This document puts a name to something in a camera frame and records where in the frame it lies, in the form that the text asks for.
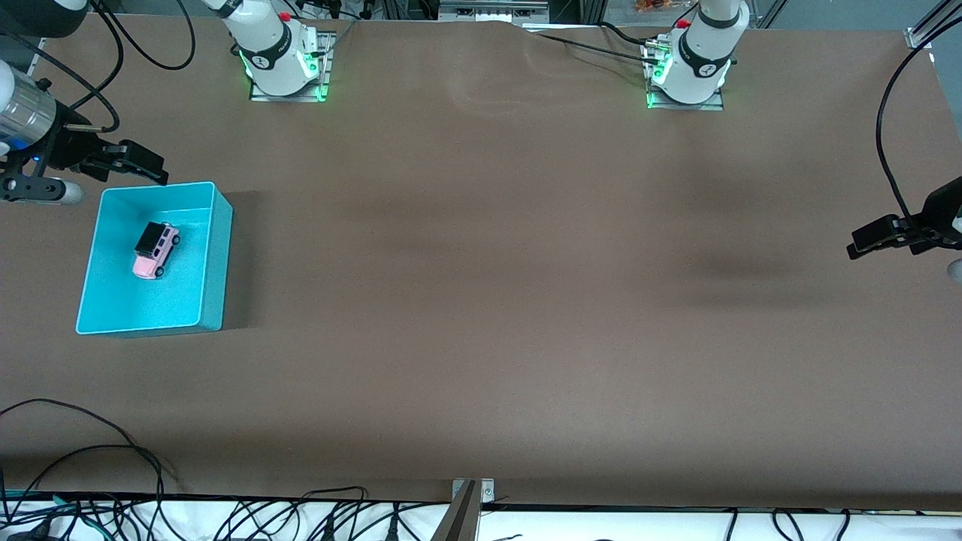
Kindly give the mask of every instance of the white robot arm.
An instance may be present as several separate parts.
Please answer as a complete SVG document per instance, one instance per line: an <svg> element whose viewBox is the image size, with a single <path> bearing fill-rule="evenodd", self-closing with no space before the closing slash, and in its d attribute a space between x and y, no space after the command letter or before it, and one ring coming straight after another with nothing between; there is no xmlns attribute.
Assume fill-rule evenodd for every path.
<svg viewBox="0 0 962 541"><path fill-rule="evenodd" d="M659 40L669 43L651 83L683 104L702 103L724 84L731 54L748 26L743 0L701 0L692 24L674 28Z"/></svg>
<svg viewBox="0 0 962 541"><path fill-rule="evenodd" d="M270 0L203 0L220 17L240 48L254 83L275 96L293 94L318 76L306 58L316 51L317 30L281 19Z"/></svg>

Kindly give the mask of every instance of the metal cylinder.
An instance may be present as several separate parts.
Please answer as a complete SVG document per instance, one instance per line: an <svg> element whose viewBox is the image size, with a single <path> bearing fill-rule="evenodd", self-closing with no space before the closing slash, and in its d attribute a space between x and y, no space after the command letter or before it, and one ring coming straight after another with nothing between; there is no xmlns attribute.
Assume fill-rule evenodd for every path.
<svg viewBox="0 0 962 541"><path fill-rule="evenodd" d="M50 131L57 114L57 100L23 73L0 62L0 80L12 88L7 103L0 96L0 142L22 150Z"/></svg>

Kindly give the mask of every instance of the teal plastic bin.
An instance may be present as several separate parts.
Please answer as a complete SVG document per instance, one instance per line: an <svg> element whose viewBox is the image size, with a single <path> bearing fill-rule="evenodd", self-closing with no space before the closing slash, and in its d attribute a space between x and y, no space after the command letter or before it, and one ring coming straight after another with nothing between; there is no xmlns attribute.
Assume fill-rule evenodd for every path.
<svg viewBox="0 0 962 541"><path fill-rule="evenodd" d="M213 182L111 188L100 197L78 334L120 338L220 330L234 209ZM180 229L156 280L134 276L148 221Z"/></svg>

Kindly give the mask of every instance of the pink toy car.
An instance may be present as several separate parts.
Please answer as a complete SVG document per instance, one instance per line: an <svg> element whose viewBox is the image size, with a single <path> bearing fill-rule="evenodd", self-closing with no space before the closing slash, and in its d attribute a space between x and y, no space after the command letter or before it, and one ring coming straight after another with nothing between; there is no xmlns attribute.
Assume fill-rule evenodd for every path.
<svg viewBox="0 0 962 541"><path fill-rule="evenodd" d="M164 263L170 250L180 243L180 231L169 223L150 221L143 228L143 234L137 242L134 251L137 260L134 261L134 274L138 278L153 280L164 275Z"/></svg>

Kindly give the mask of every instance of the brown table surface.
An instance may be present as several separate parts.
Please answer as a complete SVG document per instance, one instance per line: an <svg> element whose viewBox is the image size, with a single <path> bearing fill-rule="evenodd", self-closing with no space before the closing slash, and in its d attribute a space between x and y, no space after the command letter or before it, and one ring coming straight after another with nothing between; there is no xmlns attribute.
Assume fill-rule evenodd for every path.
<svg viewBox="0 0 962 541"><path fill-rule="evenodd" d="M186 53L182 20L124 20ZM646 109L629 61L501 23L361 23L327 103L249 103L222 23L195 25L188 69L128 49L107 95L116 139L234 205L225 330L74 333L103 188L81 179L81 206L0 207L4 404L109 417L171 491L434 500L494 477L507 502L962 507L953 254L845 252L897 210L873 127L900 34L748 32L725 111L698 114ZM96 18L47 48L91 81L113 64ZM887 122L919 209L962 155L925 57ZM49 406L0 433L12 486L116 441ZM42 487L151 489L121 453Z"/></svg>

